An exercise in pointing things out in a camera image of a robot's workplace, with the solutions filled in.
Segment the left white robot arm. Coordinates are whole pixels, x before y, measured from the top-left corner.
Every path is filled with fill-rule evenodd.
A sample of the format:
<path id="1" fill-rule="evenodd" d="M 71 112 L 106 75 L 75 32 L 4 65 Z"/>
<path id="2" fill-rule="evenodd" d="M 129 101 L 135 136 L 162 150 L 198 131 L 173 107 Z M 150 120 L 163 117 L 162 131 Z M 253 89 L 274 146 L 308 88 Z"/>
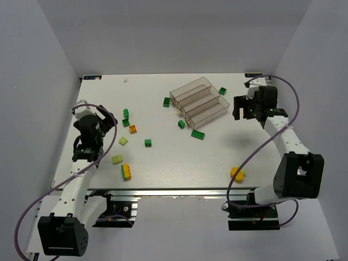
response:
<path id="1" fill-rule="evenodd" d="M 47 256 L 77 256 L 86 252 L 88 231 L 108 208 L 107 198 L 86 198 L 93 176 L 101 159 L 108 153 L 103 138 L 117 128 L 117 120 L 102 105 L 91 111 L 92 104 L 78 104 L 72 109 L 76 118 L 74 127 L 80 135 L 73 145 L 70 174 L 58 202 L 38 221 L 42 249 Z"/>

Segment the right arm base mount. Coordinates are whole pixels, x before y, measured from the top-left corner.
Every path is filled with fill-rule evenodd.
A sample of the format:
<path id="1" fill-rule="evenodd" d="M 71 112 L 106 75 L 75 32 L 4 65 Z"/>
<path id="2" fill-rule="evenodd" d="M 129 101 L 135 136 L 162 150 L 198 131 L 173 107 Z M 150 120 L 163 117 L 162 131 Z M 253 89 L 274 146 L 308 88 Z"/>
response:
<path id="1" fill-rule="evenodd" d="M 275 206 L 241 208 L 225 202 L 221 209 L 228 213 L 230 231 L 280 230 L 278 212 Z"/>

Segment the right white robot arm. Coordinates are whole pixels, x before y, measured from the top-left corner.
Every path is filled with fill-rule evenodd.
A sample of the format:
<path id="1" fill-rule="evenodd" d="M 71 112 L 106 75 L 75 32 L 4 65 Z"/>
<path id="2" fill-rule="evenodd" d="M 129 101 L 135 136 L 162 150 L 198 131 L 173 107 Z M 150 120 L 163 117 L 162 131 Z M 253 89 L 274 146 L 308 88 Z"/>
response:
<path id="1" fill-rule="evenodd" d="M 277 107 L 274 86 L 252 87 L 247 95 L 235 96 L 233 116 L 256 119 L 273 138 L 281 162 L 271 184 L 256 188 L 254 203 L 265 205 L 288 199 L 317 198 L 320 191 L 324 158 L 313 154 L 290 127 L 288 114 Z"/>

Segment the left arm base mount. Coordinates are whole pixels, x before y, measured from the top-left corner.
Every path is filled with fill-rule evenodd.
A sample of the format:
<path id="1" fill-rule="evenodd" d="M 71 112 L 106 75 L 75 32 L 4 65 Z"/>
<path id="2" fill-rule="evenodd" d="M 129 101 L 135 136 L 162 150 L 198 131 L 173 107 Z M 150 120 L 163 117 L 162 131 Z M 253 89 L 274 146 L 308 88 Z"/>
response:
<path id="1" fill-rule="evenodd" d="M 132 201 L 114 196 L 110 190 L 93 190 L 85 195 L 77 218 L 87 231 L 92 227 L 131 228 L 134 224 Z"/>

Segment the green 2x4 lego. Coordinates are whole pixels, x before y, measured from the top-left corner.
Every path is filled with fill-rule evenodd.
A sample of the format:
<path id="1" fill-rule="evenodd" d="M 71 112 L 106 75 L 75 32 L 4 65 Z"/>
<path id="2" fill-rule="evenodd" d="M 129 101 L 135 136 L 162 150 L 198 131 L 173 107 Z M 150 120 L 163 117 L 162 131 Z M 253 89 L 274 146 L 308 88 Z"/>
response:
<path id="1" fill-rule="evenodd" d="M 191 136 L 194 137 L 194 138 L 197 138 L 197 139 L 200 139 L 200 140 L 203 140 L 204 137 L 205 137 L 205 134 L 200 132 L 200 131 L 197 131 L 197 130 L 193 130 L 192 133 L 191 133 Z"/>

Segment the green lego upside-down rectangular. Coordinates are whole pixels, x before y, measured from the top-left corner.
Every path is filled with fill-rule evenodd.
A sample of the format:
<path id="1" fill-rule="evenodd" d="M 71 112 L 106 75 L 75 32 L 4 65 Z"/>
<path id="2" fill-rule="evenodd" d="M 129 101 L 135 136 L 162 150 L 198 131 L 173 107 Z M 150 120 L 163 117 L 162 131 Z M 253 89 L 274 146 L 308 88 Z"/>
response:
<path id="1" fill-rule="evenodd" d="M 168 108 L 170 106 L 171 99 L 169 97 L 165 97 L 163 101 L 163 107 Z"/>

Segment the green lego table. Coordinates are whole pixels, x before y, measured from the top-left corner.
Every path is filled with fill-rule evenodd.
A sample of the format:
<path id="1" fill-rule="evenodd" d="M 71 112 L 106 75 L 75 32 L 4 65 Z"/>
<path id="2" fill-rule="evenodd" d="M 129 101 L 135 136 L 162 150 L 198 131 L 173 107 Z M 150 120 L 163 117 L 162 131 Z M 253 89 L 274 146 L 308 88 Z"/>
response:
<path id="1" fill-rule="evenodd" d="M 151 139 L 145 139 L 144 140 L 145 147 L 151 147 L 152 146 L 152 140 Z"/>

